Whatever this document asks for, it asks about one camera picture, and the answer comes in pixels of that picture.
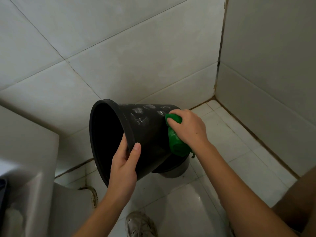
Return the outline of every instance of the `toilet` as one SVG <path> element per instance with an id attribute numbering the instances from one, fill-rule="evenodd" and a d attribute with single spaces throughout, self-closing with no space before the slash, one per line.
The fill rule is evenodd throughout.
<path id="1" fill-rule="evenodd" d="M 10 185 L 0 237 L 69 237 L 96 206 L 89 188 L 54 183 L 59 136 L 0 106 L 0 179 Z"/>

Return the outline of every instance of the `white sneaker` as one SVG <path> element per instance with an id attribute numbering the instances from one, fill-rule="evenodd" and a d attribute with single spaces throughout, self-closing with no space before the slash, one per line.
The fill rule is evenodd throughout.
<path id="1" fill-rule="evenodd" d="M 155 223 L 142 212 L 130 213 L 125 225 L 128 237 L 158 237 Z"/>

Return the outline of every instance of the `green cloth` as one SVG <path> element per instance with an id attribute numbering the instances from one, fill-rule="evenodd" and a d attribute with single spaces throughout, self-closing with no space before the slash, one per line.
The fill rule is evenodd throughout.
<path id="1" fill-rule="evenodd" d="M 193 153 L 191 148 L 177 136 L 176 132 L 169 126 L 167 119 L 171 118 L 178 123 L 182 122 L 182 118 L 176 114 L 166 114 L 166 124 L 168 126 L 169 147 L 173 154 L 178 156 L 186 156 Z"/>

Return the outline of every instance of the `left hand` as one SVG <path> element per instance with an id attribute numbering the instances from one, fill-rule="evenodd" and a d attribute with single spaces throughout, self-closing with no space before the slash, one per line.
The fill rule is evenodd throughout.
<path id="1" fill-rule="evenodd" d="M 141 145 L 135 143 L 131 153 L 127 150 L 127 140 L 123 134 L 121 143 L 113 156 L 109 187 L 104 199 L 123 209 L 129 202 L 136 186 L 136 164 L 140 157 Z"/>

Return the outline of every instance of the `bathroom floor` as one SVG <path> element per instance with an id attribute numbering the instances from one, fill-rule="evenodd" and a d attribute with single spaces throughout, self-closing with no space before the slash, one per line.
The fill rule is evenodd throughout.
<path id="1" fill-rule="evenodd" d="M 208 139 L 242 180 L 270 207 L 296 181 L 215 100 L 193 109 L 207 129 Z M 93 186 L 99 200 L 106 193 L 94 161 L 57 178 L 69 188 Z M 140 210 L 149 215 L 163 237 L 226 236 L 226 214 L 197 158 L 175 179 L 150 173 L 136 184 L 135 192 L 109 236 L 126 236 L 125 217 Z"/>

